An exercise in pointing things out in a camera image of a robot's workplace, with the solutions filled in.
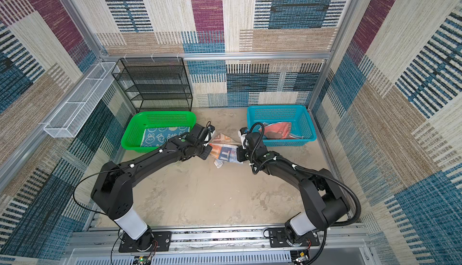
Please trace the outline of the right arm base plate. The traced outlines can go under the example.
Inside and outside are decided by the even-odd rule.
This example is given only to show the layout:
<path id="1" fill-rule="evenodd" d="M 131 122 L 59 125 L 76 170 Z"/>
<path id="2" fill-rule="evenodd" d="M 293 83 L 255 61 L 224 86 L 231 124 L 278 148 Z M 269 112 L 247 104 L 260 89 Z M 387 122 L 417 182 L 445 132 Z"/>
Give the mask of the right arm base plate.
<path id="1" fill-rule="evenodd" d="M 302 236 L 296 235 L 285 227 L 269 227 L 263 231 L 263 236 L 270 241 L 272 248 L 319 246 L 320 240 L 313 232 Z"/>

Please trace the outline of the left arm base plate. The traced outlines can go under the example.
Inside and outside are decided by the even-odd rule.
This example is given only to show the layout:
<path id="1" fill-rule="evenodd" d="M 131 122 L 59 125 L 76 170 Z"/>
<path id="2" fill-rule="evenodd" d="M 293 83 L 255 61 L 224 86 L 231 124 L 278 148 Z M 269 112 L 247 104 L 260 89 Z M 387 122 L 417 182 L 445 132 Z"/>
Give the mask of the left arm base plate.
<path id="1" fill-rule="evenodd" d="M 150 253 L 167 252 L 172 238 L 171 231 L 153 231 L 144 233 L 139 239 L 133 240 L 124 233 L 119 245 L 119 253 Z"/>

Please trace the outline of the pink orange print towel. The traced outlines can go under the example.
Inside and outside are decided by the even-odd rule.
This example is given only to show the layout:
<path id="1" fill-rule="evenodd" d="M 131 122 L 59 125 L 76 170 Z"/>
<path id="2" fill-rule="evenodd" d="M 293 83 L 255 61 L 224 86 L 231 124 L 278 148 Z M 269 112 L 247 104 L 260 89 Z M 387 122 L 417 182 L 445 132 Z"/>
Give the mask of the pink orange print towel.
<path id="1" fill-rule="evenodd" d="M 237 158 L 239 144 L 231 137 L 222 133 L 214 133 L 209 145 L 212 147 L 210 156 L 213 157 L 214 165 L 221 168 L 225 163 L 241 164 Z"/>

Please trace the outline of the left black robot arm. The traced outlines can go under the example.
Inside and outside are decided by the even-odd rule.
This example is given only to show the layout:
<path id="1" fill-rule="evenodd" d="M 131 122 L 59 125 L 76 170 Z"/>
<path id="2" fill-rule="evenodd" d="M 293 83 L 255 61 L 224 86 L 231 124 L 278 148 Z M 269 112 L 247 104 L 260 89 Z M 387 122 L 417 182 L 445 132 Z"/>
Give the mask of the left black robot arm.
<path id="1" fill-rule="evenodd" d="M 195 124 L 189 131 L 174 136 L 150 153 L 134 160 L 106 163 L 97 176 L 91 199 L 123 231 L 120 253 L 153 252 L 159 241 L 134 208 L 133 188 L 163 167 L 193 157 L 207 159 L 215 132 L 211 124 Z"/>

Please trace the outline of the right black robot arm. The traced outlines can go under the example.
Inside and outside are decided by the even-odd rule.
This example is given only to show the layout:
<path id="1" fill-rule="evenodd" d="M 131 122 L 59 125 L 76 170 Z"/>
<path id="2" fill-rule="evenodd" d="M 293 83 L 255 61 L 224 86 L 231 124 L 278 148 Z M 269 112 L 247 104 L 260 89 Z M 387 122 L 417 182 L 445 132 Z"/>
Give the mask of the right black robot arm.
<path id="1" fill-rule="evenodd" d="M 303 211 L 285 224 L 288 242 L 299 244 L 308 233 L 324 231 L 350 211 L 344 189 L 328 170 L 308 170 L 275 151 L 269 151 L 257 132 L 241 136 L 237 149 L 240 162 L 249 161 L 254 174 L 263 172 L 298 189 Z"/>

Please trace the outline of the blue rabbit print towel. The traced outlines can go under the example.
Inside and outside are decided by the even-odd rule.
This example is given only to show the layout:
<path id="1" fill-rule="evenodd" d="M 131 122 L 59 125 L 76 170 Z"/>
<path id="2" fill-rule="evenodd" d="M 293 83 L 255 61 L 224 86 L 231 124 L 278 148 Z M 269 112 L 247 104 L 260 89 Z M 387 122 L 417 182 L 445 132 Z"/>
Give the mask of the blue rabbit print towel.
<path id="1" fill-rule="evenodd" d="M 189 127 L 159 127 L 146 129 L 141 140 L 141 147 L 159 147 L 170 138 L 189 131 Z"/>

